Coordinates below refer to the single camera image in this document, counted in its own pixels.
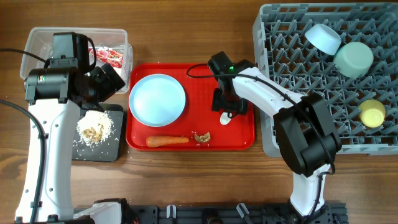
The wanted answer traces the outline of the white plastic spoon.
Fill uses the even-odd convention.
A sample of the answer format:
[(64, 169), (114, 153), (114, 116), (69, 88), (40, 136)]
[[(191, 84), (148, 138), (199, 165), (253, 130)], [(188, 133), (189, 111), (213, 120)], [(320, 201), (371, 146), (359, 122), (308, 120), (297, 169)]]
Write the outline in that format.
[(229, 113), (223, 112), (220, 116), (220, 123), (224, 126), (227, 125), (231, 121), (231, 118), (228, 115), (229, 115)]

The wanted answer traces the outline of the red snack wrapper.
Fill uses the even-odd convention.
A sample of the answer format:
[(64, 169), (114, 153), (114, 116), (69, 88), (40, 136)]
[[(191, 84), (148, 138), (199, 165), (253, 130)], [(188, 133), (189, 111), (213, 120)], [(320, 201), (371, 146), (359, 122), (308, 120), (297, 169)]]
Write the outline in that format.
[(91, 56), (95, 57), (97, 65), (109, 63), (114, 68), (122, 68), (124, 55), (121, 52), (109, 47), (99, 47), (95, 51), (94, 53), (93, 48), (89, 48), (89, 53)]

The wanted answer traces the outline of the brown food scrap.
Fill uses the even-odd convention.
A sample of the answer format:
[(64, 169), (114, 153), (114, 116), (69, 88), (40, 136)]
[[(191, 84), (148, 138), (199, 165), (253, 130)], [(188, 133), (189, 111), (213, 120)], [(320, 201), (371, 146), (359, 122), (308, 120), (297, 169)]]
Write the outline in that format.
[(194, 138), (198, 143), (206, 143), (211, 139), (211, 134), (209, 132), (201, 136), (195, 134)]

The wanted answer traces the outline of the rice and food scraps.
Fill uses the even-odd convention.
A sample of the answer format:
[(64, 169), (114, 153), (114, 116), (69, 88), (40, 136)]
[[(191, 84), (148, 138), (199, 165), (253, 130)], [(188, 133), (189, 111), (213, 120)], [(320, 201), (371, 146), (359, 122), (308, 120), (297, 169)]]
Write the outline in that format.
[(115, 122), (108, 112), (87, 111), (76, 126), (74, 143), (94, 147), (104, 143), (116, 131)]

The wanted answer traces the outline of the light blue plate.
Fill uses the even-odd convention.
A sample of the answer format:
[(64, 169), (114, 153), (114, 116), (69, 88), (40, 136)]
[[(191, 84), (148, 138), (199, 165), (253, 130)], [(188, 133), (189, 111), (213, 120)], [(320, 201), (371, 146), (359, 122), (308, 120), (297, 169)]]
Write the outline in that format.
[(129, 109), (141, 124), (158, 128), (176, 121), (185, 109), (183, 86), (170, 75), (155, 73), (141, 78), (129, 94)]

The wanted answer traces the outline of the orange carrot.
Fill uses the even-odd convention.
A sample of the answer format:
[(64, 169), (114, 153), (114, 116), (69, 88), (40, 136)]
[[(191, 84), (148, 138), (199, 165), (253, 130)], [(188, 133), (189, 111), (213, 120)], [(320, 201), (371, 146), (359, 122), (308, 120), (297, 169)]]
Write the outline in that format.
[(149, 136), (146, 139), (147, 147), (161, 147), (170, 144), (185, 144), (189, 142), (189, 138), (180, 136)]

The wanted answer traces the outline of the light blue bowl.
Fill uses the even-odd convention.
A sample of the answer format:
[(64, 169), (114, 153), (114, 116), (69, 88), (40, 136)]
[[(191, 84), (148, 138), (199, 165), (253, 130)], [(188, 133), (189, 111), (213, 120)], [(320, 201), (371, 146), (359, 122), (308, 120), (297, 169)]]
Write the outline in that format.
[(341, 44), (338, 33), (324, 24), (315, 24), (305, 33), (305, 37), (314, 47), (328, 55), (336, 54)]

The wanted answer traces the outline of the green saucer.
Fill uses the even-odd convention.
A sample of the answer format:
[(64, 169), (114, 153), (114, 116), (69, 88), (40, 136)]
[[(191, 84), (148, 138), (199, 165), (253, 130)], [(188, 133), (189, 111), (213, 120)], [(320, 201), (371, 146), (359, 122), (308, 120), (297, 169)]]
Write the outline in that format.
[(374, 61), (372, 50), (362, 42), (350, 42), (337, 51), (333, 62), (338, 72), (349, 78), (364, 76)]

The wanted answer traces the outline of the yellow plastic cup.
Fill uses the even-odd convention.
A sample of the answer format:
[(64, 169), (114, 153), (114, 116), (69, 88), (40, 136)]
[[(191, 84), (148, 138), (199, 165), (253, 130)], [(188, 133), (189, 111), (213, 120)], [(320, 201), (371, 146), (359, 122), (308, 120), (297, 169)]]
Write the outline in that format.
[(365, 126), (376, 128), (383, 124), (386, 109), (380, 101), (366, 100), (359, 105), (359, 109), (361, 110), (359, 118)]

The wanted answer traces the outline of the white tissue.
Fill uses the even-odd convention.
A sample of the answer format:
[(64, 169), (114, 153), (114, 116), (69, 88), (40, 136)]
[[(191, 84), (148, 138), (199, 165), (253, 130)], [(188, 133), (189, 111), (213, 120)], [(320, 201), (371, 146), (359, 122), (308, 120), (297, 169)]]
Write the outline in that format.
[(114, 67), (113, 69), (120, 77), (122, 77), (122, 69), (121, 68)]

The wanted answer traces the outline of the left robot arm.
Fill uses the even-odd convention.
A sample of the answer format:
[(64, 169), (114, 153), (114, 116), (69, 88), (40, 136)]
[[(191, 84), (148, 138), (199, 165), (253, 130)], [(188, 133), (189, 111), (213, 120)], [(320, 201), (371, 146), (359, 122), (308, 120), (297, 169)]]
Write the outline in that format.
[(27, 172), (16, 223), (73, 218), (70, 189), (72, 149), (81, 113), (96, 109), (125, 86), (114, 68), (90, 61), (93, 41), (76, 32), (53, 35), (53, 56), (24, 80), (29, 107)]

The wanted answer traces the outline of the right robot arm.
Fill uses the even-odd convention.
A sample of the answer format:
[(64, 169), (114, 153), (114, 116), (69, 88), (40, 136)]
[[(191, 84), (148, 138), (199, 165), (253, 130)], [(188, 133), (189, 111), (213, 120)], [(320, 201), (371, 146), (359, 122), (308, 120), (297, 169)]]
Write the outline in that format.
[(250, 61), (233, 63), (224, 52), (211, 56), (207, 66), (218, 83), (213, 110), (233, 118), (244, 114), (251, 102), (273, 120), (280, 154), (294, 173), (291, 220), (318, 218), (325, 209), (325, 177), (335, 173), (335, 156), (342, 147), (326, 99), (318, 93), (292, 92)]

